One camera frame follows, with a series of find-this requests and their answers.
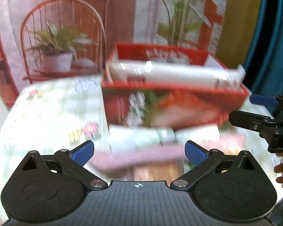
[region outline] table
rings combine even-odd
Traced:
[[[100,88],[101,76],[64,78],[46,81],[25,88],[17,98],[0,131],[0,193],[20,161],[30,150],[41,155],[51,155],[60,149],[73,149],[69,133],[86,123],[97,122],[101,138],[94,141],[95,149],[109,150],[109,131],[106,123]],[[243,111],[268,115],[263,106],[246,100]],[[245,149],[251,151],[283,198],[283,188],[275,182],[271,155],[267,143],[258,133],[231,127],[232,131],[245,133]],[[86,169],[110,183],[111,178],[99,173],[88,163]],[[7,216],[0,202],[0,217]]]

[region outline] crosshair logo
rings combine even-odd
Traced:
[[[133,185],[133,186],[135,186],[136,188],[141,188],[141,187],[143,187],[144,185],[142,185],[141,183],[137,183],[137,184],[135,184],[135,185]]]

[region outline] pink towel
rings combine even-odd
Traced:
[[[199,143],[199,145],[207,150],[219,149],[226,155],[237,155],[243,150],[244,141],[244,134],[229,134],[221,136],[220,140],[216,142]],[[133,152],[124,152],[117,155],[95,150],[89,163],[99,171],[110,172],[139,164],[184,159],[186,159],[184,146],[180,144],[169,144]]]

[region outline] wooden cabinet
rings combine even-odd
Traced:
[[[19,95],[3,51],[0,38],[0,95],[8,108],[11,108]]]

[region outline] large green plant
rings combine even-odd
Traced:
[[[196,0],[173,0],[173,13],[167,5],[168,1],[162,0],[162,2],[167,9],[168,22],[158,24],[157,34],[165,38],[168,44],[181,46],[186,35],[198,29],[202,22],[211,26],[208,19],[195,8]]]
[[[70,27],[56,28],[51,21],[46,21],[48,31],[32,31],[38,45],[32,46],[28,51],[39,51],[43,55],[71,53],[77,57],[77,51],[85,50],[85,45],[97,44],[88,39],[85,34],[77,32]]]

